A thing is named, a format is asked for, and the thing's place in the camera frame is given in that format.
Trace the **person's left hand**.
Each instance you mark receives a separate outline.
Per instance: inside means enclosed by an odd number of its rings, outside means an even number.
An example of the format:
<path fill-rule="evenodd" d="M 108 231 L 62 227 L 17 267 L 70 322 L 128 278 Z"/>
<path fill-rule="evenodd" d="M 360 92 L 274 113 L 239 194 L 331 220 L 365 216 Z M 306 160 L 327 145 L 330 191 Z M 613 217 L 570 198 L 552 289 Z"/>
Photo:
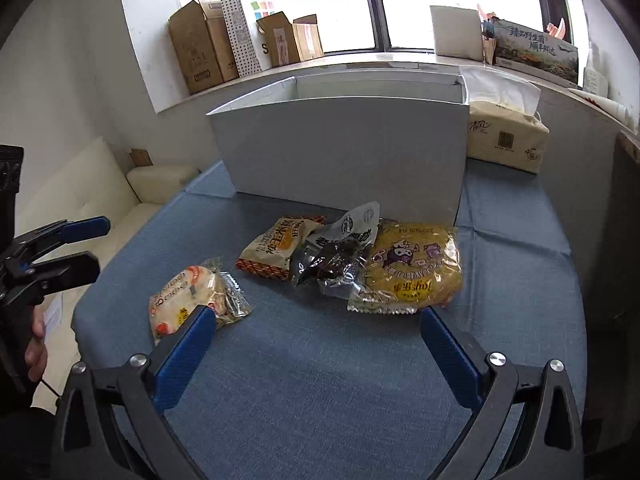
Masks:
<path fill-rule="evenodd" d="M 31 382 L 39 382 L 48 362 L 46 339 L 46 324 L 40 307 L 32 311 L 32 338 L 25 351 L 25 363 L 28 367 L 28 378 Z"/>

